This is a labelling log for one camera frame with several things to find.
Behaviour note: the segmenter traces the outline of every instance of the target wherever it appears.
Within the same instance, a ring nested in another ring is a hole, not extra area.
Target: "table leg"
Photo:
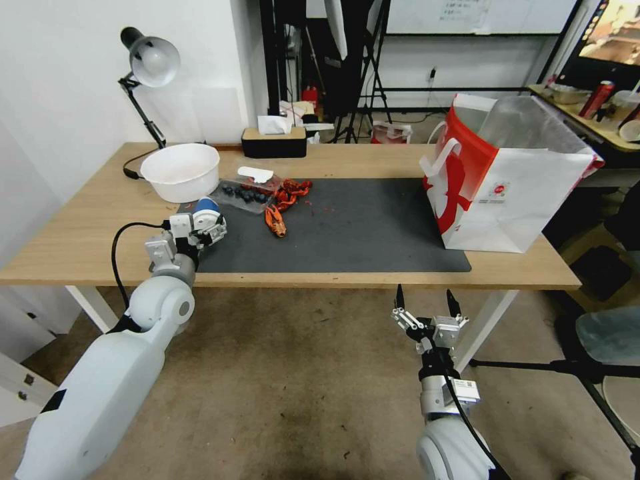
[[[37,373],[0,353],[0,388],[24,402],[19,408],[22,418],[35,417],[58,387]]]
[[[507,310],[518,290],[496,290],[480,309],[476,318],[471,318],[465,328],[460,344],[455,348],[455,369],[462,372],[473,358],[480,345],[489,336],[502,314]]]
[[[108,332],[118,323],[113,310],[95,287],[67,285],[67,290],[102,333]]]

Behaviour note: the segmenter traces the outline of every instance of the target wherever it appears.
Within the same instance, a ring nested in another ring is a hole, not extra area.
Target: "monitor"
[[[640,80],[640,0],[602,0],[557,82],[594,89],[602,80],[616,91]]]

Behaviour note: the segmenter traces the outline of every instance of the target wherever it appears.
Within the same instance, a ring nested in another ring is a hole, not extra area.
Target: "black desk mat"
[[[220,208],[228,233],[204,250],[198,272],[471,270],[463,251],[444,248],[420,179],[314,179],[309,195],[283,213],[281,239],[264,215]]]

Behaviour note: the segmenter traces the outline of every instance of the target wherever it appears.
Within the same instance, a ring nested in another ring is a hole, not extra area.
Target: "tissue box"
[[[242,132],[242,150],[250,158],[300,158],[307,154],[307,131],[293,127],[286,135],[260,135],[258,129]]]

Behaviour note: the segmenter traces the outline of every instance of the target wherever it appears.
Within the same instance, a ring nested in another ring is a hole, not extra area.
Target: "lamp shade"
[[[148,87],[168,84],[180,68],[180,54],[171,42],[145,37],[140,30],[126,27],[120,40],[129,50],[131,71],[138,82]]]

